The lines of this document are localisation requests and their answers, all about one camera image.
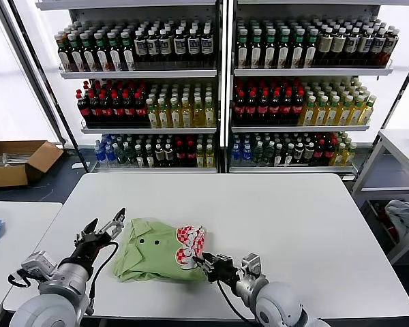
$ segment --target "gray floor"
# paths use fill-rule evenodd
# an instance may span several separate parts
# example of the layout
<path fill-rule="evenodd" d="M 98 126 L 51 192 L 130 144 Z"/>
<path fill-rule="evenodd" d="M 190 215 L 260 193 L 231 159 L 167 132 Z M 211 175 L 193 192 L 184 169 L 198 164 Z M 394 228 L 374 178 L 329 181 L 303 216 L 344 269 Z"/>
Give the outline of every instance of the gray floor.
<path fill-rule="evenodd" d="M 63 156 L 44 178 L 30 187 L 0 188 L 0 201 L 34 201 L 34 202 L 61 202 L 64 203 L 76 183 L 85 173 L 83 169 L 72 170 L 72 164 L 78 162 L 77 157 Z M 404 288 L 409 294 L 409 266 L 394 267 Z M 138 294 L 131 294 L 130 305 L 139 300 Z M 9 326 L 11 314 L 6 314 L 0 323 L 0 327 Z M 332 327 L 409 327 L 409 317 L 385 320 L 331 320 L 328 321 Z M 161 320 L 99 320 L 85 318 L 82 322 L 84 327 L 243 327 L 242 322 L 169 322 Z"/>

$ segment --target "white wall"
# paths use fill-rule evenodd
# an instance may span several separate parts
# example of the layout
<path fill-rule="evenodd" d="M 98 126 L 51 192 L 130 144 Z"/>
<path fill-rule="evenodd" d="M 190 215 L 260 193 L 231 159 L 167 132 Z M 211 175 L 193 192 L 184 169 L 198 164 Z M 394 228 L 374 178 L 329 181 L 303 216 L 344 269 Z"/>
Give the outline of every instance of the white wall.
<path fill-rule="evenodd" d="M 0 24 L 0 141 L 58 142 Z"/>

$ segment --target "table leg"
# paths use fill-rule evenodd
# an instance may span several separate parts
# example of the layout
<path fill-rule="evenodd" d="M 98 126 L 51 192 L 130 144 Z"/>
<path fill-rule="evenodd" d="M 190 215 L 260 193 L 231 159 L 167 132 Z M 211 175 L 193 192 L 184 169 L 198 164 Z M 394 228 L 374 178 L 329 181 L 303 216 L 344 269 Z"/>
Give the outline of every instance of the table leg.
<path fill-rule="evenodd" d="M 353 185 L 352 188 L 353 198 L 360 194 L 365 182 L 368 179 L 368 176 L 371 174 L 372 170 L 375 167 L 375 161 L 383 155 L 385 150 L 386 149 L 383 145 L 383 142 L 382 140 L 380 140 L 379 143 L 374 148 L 373 153 L 369 156 L 369 159 L 367 160 L 367 163 L 364 165 L 361 174 L 359 175 L 359 177 L 357 178 L 356 182 Z"/>

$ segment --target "bottle label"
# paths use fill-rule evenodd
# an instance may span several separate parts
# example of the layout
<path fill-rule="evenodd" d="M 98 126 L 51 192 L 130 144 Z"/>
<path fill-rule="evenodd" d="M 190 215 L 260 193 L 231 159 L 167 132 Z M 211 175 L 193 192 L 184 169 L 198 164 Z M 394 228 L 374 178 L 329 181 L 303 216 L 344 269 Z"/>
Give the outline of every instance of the bottle label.
<path fill-rule="evenodd" d="M 313 46 L 311 46 L 310 48 L 307 48 L 305 64 L 303 66 L 304 68 L 309 68 L 312 66 L 312 62 L 314 61 L 314 55 L 315 55 L 315 48 Z"/>
<path fill-rule="evenodd" d="M 197 157 L 197 168 L 203 168 L 204 160 L 203 157 Z"/>
<path fill-rule="evenodd" d="M 159 44 L 158 44 L 158 39 L 147 39 L 147 48 L 149 51 L 149 54 L 152 56 L 158 55 L 159 52 Z"/>
<path fill-rule="evenodd" d="M 238 68 L 245 68 L 247 61 L 247 48 L 240 48 L 238 50 Z"/>
<path fill-rule="evenodd" d="M 159 113 L 159 118 L 161 120 L 162 128 L 167 128 L 168 127 L 168 119 L 166 118 L 166 113 L 165 112 L 160 112 Z"/>
<path fill-rule="evenodd" d="M 280 106 L 280 112 L 282 114 L 289 114 L 291 111 L 291 106 Z"/>
<path fill-rule="evenodd" d="M 190 118 L 190 114 L 187 112 L 184 112 L 182 114 L 183 117 L 183 126 L 184 128 L 190 128 L 191 127 L 191 118 Z"/>
<path fill-rule="evenodd" d="M 270 114 L 277 114 L 279 112 L 279 106 L 270 106 L 269 112 Z"/>
<path fill-rule="evenodd" d="M 303 109 L 302 106 L 292 106 L 292 112 L 295 114 L 300 114 L 302 109 Z"/>
<path fill-rule="evenodd" d="M 341 116 L 338 121 L 338 125 L 345 125 L 349 114 L 350 114 L 349 110 L 342 110 Z"/>
<path fill-rule="evenodd" d="M 346 38 L 345 37 L 340 37 L 340 36 L 334 36 L 333 37 L 333 43 L 332 47 L 330 48 L 330 51 L 333 52 L 342 52 L 344 49 L 344 44 L 346 43 Z"/>
<path fill-rule="evenodd" d="M 120 55 L 118 51 L 112 50 L 110 51 L 110 56 L 112 57 L 112 62 L 114 63 L 114 68 L 116 72 L 121 71 L 121 62 L 120 62 Z"/>
<path fill-rule="evenodd" d="M 73 51 L 72 56 L 74 59 L 74 62 L 76 63 L 76 67 L 80 72 L 85 71 L 85 67 L 83 65 L 83 60 L 79 52 Z"/>
<path fill-rule="evenodd" d="M 325 114 L 326 114 L 326 110 L 318 111 L 318 116 L 316 117 L 316 120 L 315 120 L 315 126 L 322 125 L 322 121 L 324 120 Z"/>
<path fill-rule="evenodd" d="M 384 42 L 384 46 L 382 52 L 384 53 L 392 53 L 397 44 L 397 40 L 395 37 L 388 37 L 387 40 Z"/>
<path fill-rule="evenodd" d="M 129 70 L 134 70 L 135 62 L 134 62 L 134 55 L 130 50 L 124 50 L 124 57 L 125 63 L 127 64 L 127 68 Z"/>
<path fill-rule="evenodd" d="M 292 161 L 292 155 L 287 155 L 285 157 L 285 166 L 289 165 Z"/>
<path fill-rule="evenodd" d="M 145 56 L 147 54 L 147 45 L 145 40 L 135 40 L 135 51 L 138 56 Z"/>
<path fill-rule="evenodd" d="M 202 38 L 202 54 L 211 55 L 213 54 L 213 38 Z"/>
<path fill-rule="evenodd" d="M 279 50 L 279 58 L 277 59 L 277 68 L 285 68 L 286 56 L 288 55 L 288 48 L 281 48 Z"/>
<path fill-rule="evenodd" d="M 188 39 L 188 51 L 191 55 L 200 53 L 200 39 L 198 37 L 190 37 Z"/>
<path fill-rule="evenodd" d="M 311 123 L 312 116 L 314 115 L 313 110 L 308 110 L 305 115 L 305 119 L 303 121 L 303 126 L 308 126 Z"/>
<path fill-rule="evenodd" d="M 150 168 L 155 166 L 155 160 L 152 157 L 147 157 L 147 163 L 149 164 Z"/>
<path fill-rule="evenodd" d="M 254 48 L 252 50 L 252 68 L 259 67 L 259 58 L 260 58 L 260 48 Z"/>
<path fill-rule="evenodd" d="M 150 120 L 151 128 L 157 128 L 156 115 L 153 113 L 149 113 L 149 120 Z"/>
<path fill-rule="evenodd" d="M 176 55 L 186 54 L 186 40 L 184 38 L 175 39 L 175 52 L 176 52 Z"/>
<path fill-rule="evenodd" d="M 335 119 L 336 116 L 336 111 L 335 110 L 330 110 L 329 113 L 327 114 L 326 117 L 326 122 L 324 123 L 325 126 L 332 126 L 333 125 L 333 119 Z"/>
<path fill-rule="evenodd" d="M 171 55 L 171 42 L 170 39 L 160 39 L 159 47 L 162 55 Z"/>
<path fill-rule="evenodd" d="M 292 53 L 291 68 L 300 67 L 300 58 L 302 51 L 303 51 L 302 47 L 297 47 L 294 49 L 294 52 Z"/>
<path fill-rule="evenodd" d="M 138 162 L 138 167 L 142 168 L 144 167 L 144 159 L 141 157 L 136 157 L 136 161 Z"/>
<path fill-rule="evenodd" d="M 373 45 L 371 47 L 371 52 L 379 53 L 380 51 L 382 51 L 385 40 L 386 40 L 385 37 L 375 37 L 373 39 Z"/>
<path fill-rule="evenodd" d="M 350 118 L 350 123 L 349 125 L 356 125 L 357 121 L 359 120 L 359 116 L 361 115 L 360 110 L 355 110 L 352 114 L 352 117 Z"/>
<path fill-rule="evenodd" d="M 264 68 L 271 68 L 273 66 L 273 58 L 274 58 L 274 48 L 266 49 Z"/>
<path fill-rule="evenodd" d="M 83 55 L 85 56 L 85 59 L 87 60 L 88 63 L 88 68 L 90 71 L 95 72 L 95 61 L 92 52 L 89 51 L 84 51 Z"/>
<path fill-rule="evenodd" d="M 209 168 L 213 167 L 213 157 L 206 157 L 206 165 Z"/>
<path fill-rule="evenodd" d="M 268 111 L 268 107 L 267 107 L 267 106 L 259 106 L 259 107 L 258 107 L 258 112 L 259 112 L 260 114 L 266 114 L 267 111 Z"/>
<path fill-rule="evenodd" d="M 276 155 L 274 157 L 274 166 L 277 167 L 278 165 L 280 165 L 281 160 L 282 160 L 282 157 L 280 157 L 279 155 Z"/>
<path fill-rule="evenodd" d="M 66 72 L 69 72 L 70 71 L 70 60 L 68 60 L 67 54 L 64 52 L 59 52 L 58 55 L 62 62 L 63 68 L 65 69 Z"/>
<path fill-rule="evenodd" d="M 180 127 L 179 114 L 177 112 L 171 112 L 171 118 L 172 126 L 176 128 Z"/>
<path fill-rule="evenodd" d="M 213 126 L 213 111 L 206 111 L 206 127 Z"/>
<path fill-rule="evenodd" d="M 102 65 L 103 72 L 109 71 L 108 59 L 106 58 L 106 53 L 104 51 L 97 51 L 98 59 Z"/>

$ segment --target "yellow bottle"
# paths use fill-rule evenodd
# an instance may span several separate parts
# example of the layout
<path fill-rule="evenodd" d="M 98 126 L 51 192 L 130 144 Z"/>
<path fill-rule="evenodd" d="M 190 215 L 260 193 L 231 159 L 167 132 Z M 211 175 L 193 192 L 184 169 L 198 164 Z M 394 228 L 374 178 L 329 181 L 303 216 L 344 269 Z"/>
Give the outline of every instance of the yellow bottle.
<path fill-rule="evenodd" d="M 193 118 L 193 126 L 194 127 L 204 127 L 206 125 L 206 117 L 205 111 L 203 110 L 202 106 L 202 98 L 195 97 L 194 98 L 194 118 Z"/>
<path fill-rule="evenodd" d="M 354 152 L 356 151 L 356 143 L 352 143 L 348 150 L 344 151 L 342 156 L 341 166 L 351 166 L 354 158 Z"/>
<path fill-rule="evenodd" d="M 365 108 L 362 111 L 361 117 L 359 118 L 359 121 L 357 122 L 357 125 L 367 125 L 369 118 L 371 117 L 373 110 L 374 110 L 374 102 L 376 102 L 377 97 L 375 95 L 372 95 L 369 97 L 367 104 L 365 105 Z"/>
<path fill-rule="evenodd" d="M 206 167 L 208 168 L 215 167 L 212 144 L 206 145 Z"/>
<path fill-rule="evenodd" d="M 359 95 L 356 98 L 356 102 L 350 110 L 350 114 L 348 115 L 348 118 L 346 120 L 346 125 L 357 125 L 359 117 L 362 113 L 363 99 L 363 95 Z"/>
<path fill-rule="evenodd" d="M 326 114 L 327 100 L 329 98 L 325 95 L 321 96 L 320 103 L 317 108 L 314 108 L 314 114 L 311 119 L 311 126 L 321 126 Z"/>
<path fill-rule="evenodd" d="M 183 127 L 190 128 L 191 122 L 192 122 L 192 113 L 191 113 L 190 101 L 187 97 L 182 97 L 182 119 L 183 119 Z"/>
<path fill-rule="evenodd" d="M 302 109 L 299 119 L 299 126 L 309 126 L 311 124 L 312 115 L 314 114 L 315 97 L 309 96 L 306 107 Z"/>
<path fill-rule="evenodd" d="M 350 114 L 350 110 L 352 108 L 352 101 L 353 97 L 351 95 L 347 95 L 344 101 L 344 106 L 341 108 L 338 107 L 335 120 L 333 121 L 334 125 L 343 126 L 346 123 L 348 115 Z"/>
<path fill-rule="evenodd" d="M 212 105 L 212 97 L 205 97 L 206 127 L 215 127 L 215 113 Z"/>
<path fill-rule="evenodd" d="M 336 112 L 338 110 L 339 97 L 337 95 L 333 96 L 330 106 L 326 109 L 326 114 L 324 116 L 323 125 L 333 126 L 333 120 L 335 119 Z"/>
<path fill-rule="evenodd" d="M 171 119 L 172 126 L 174 128 L 183 127 L 183 117 L 181 114 L 180 104 L 176 97 L 172 97 L 171 100 Z"/>

